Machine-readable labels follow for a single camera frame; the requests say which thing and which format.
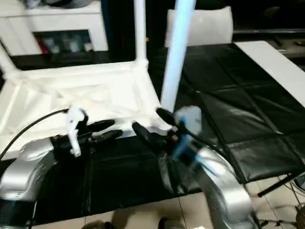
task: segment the black table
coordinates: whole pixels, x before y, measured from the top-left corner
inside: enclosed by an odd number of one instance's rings
[[[148,52],[148,71],[159,97],[166,54],[166,49]],[[45,62],[36,66],[46,67]],[[188,48],[175,110],[187,105],[202,109],[204,137],[219,146],[241,183],[304,171],[305,109],[234,44]],[[0,163],[0,174],[9,163]],[[169,192],[151,151],[136,137],[119,139],[88,161],[54,166],[43,184],[35,223],[198,191]]]

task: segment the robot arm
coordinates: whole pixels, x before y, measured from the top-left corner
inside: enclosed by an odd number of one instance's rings
[[[174,126],[167,136],[150,134],[138,123],[133,124],[133,129],[154,151],[165,151],[188,168],[206,196],[214,228],[258,229],[252,215],[251,198],[238,183],[231,165],[215,150],[197,141],[200,139],[197,136],[197,140],[186,136],[188,130],[183,123],[176,122],[171,113],[158,108],[157,114]]]
[[[70,108],[69,112],[71,111],[75,113],[76,108]],[[113,125],[114,120],[102,120],[90,125],[87,125],[87,121],[88,117],[85,113],[80,119],[68,115],[68,123],[74,125],[74,128],[69,128],[68,135],[38,139],[24,145],[19,157],[1,177],[0,198],[13,201],[36,201],[45,175],[58,161],[69,161],[78,156],[86,157],[95,144],[122,135],[122,130],[111,130],[102,135],[93,135],[94,132]]]

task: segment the black cable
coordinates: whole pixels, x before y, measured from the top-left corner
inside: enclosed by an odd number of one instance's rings
[[[212,145],[211,143],[207,142],[206,140],[198,137],[196,134],[192,133],[191,131],[187,130],[186,132],[189,136],[191,136],[193,139],[195,139],[197,142],[203,143],[205,145],[207,145],[208,147],[210,147],[212,150],[215,150],[217,153],[219,153],[220,155],[222,154],[222,152],[220,151],[220,149],[218,149],[216,146]]]
[[[291,182],[290,182],[290,187],[291,187],[291,189],[292,189],[292,192],[293,192],[294,195],[295,195],[295,198],[296,198],[296,201],[297,201],[298,205],[300,205],[301,202],[300,202],[300,200],[299,200],[299,197],[297,197],[297,195],[296,195],[296,193],[295,193],[295,189],[294,189],[294,187],[292,186]]]
[[[7,153],[8,149],[14,144],[14,142],[24,133],[26,132],[28,129],[30,129],[32,126],[36,125],[37,123],[41,122],[42,120],[49,118],[53,115],[59,114],[59,113],[67,113],[69,109],[62,109],[59,111],[54,111],[52,113],[49,113],[39,119],[37,119],[36,121],[30,123],[28,126],[26,126],[25,128],[23,128],[9,143],[8,145],[5,147],[5,149],[2,151],[2,153],[0,154],[0,161],[2,160],[2,158],[4,157],[4,155]]]

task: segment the light blue pole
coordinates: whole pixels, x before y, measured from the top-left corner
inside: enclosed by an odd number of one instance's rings
[[[165,76],[163,81],[161,106],[173,111],[184,62],[189,27],[196,0],[177,0],[173,34],[167,54]]]

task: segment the tiled floor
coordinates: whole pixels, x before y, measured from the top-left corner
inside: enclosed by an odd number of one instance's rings
[[[271,178],[252,182],[247,185],[247,189],[253,200],[254,210],[259,219],[295,221],[296,211],[294,206],[297,205],[297,201],[293,192],[287,187],[282,186],[263,198],[256,197],[258,192],[277,181],[278,178]],[[301,202],[305,202],[305,197],[301,195],[298,195],[298,197]],[[81,219],[35,226],[33,228],[81,229],[85,224],[101,220],[111,221],[116,229],[157,229],[161,217],[179,220],[188,229],[199,227],[213,229],[203,193],[120,209],[118,211],[106,212]],[[282,225],[277,228],[293,229],[294,227],[291,225]],[[270,223],[264,229],[275,229],[275,225]]]

